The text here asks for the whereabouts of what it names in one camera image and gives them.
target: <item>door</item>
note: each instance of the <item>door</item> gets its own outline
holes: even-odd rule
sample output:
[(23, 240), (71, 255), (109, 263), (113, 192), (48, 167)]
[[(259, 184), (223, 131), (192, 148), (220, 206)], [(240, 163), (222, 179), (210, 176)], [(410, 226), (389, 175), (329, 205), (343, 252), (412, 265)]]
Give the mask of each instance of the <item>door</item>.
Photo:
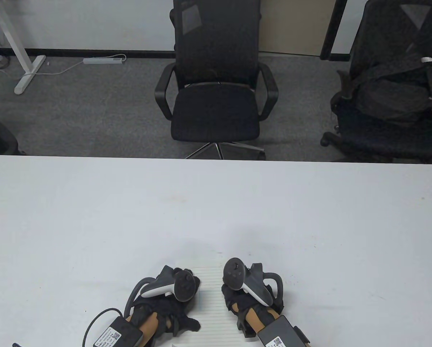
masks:
[(335, 0), (261, 0), (259, 50), (319, 56)]

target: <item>chair seat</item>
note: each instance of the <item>chair seat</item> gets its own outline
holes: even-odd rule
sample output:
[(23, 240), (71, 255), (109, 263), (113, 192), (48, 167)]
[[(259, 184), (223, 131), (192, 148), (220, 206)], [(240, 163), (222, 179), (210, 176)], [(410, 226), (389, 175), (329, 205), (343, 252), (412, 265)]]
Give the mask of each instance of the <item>chair seat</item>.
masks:
[(339, 101), (333, 111), (338, 116), (341, 138), (350, 146), (385, 157), (432, 158), (431, 111), (410, 127), (368, 116), (348, 100)]
[(181, 89), (171, 120), (178, 141), (232, 142), (259, 137), (254, 93), (247, 87), (206, 84)]

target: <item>chair caster wheel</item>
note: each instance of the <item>chair caster wheel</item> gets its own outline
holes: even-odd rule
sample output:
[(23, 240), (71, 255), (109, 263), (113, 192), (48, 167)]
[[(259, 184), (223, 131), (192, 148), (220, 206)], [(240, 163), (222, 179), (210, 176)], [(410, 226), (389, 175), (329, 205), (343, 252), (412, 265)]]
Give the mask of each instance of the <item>chair caster wheel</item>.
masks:
[(322, 137), (320, 139), (320, 145), (322, 147), (328, 147), (330, 145), (330, 142), (325, 137)]

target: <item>hand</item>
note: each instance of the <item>hand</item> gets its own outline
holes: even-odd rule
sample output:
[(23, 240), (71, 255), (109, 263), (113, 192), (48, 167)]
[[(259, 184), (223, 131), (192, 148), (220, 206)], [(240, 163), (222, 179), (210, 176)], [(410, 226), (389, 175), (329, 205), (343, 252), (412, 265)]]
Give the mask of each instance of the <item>hand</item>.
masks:
[[(272, 288), (269, 285), (266, 288), (274, 297)], [(245, 337), (255, 337), (266, 325), (275, 321), (283, 310), (283, 302), (266, 307), (243, 290), (234, 291), (226, 284), (221, 290), (227, 308), (238, 317), (237, 327), (243, 331)]]
[[(200, 279), (197, 276), (194, 278), (197, 291)], [(188, 305), (192, 301), (193, 298), (183, 303), (174, 295), (165, 296), (165, 294), (147, 298), (137, 297), (132, 304), (134, 312), (130, 316), (130, 322), (144, 333), (140, 347), (151, 346), (153, 340), (164, 333), (173, 333), (173, 336), (176, 336), (179, 331), (198, 331), (201, 327), (200, 323), (187, 317)]]

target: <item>chair base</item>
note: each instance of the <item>chair base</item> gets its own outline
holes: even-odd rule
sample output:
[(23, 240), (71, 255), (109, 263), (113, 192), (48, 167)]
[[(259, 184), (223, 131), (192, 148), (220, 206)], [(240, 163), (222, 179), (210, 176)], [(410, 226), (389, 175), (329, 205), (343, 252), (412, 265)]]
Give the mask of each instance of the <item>chair base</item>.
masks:
[[(338, 126), (335, 127), (336, 132), (339, 133)], [(336, 149), (345, 155), (345, 158), (334, 160), (334, 162), (363, 162), (363, 163), (392, 163), (395, 158), (384, 157), (382, 155), (370, 154), (343, 142), (343, 139), (332, 132), (325, 132), (320, 139), (322, 147), (333, 145)], [(419, 159), (424, 164), (432, 164), (432, 159)]]
[(193, 152), (191, 155), (188, 155), (186, 157), (186, 159), (191, 159), (192, 157), (195, 157), (196, 155), (203, 153), (205, 150), (207, 150), (213, 144), (216, 146), (217, 152), (219, 154), (219, 159), (221, 159), (221, 160), (224, 160), (224, 154), (222, 153), (221, 145), (255, 150), (255, 151), (259, 152), (259, 154), (257, 156), (258, 160), (266, 160), (266, 153), (264, 151), (264, 148), (256, 147), (256, 146), (252, 146), (252, 145), (247, 145), (247, 144), (239, 143), (239, 142), (208, 142), (207, 144), (201, 146), (199, 149), (197, 149), (195, 152)]

